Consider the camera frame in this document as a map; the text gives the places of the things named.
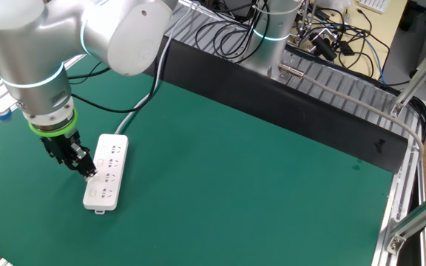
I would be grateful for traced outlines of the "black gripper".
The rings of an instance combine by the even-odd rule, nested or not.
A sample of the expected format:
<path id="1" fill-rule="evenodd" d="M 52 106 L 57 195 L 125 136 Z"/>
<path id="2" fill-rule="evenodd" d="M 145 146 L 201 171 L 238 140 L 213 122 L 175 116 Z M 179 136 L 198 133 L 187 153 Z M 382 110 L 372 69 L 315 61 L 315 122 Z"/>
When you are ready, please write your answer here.
<path id="1" fill-rule="evenodd" d="M 46 152 L 51 158 L 55 158 L 58 164 L 65 164 L 70 170 L 77 170 L 88 182 L 98 170 L 89 154 L 89 149 L 80 146 L 80 134 L 78 131 L 57 137 L 41 137 Z"/>

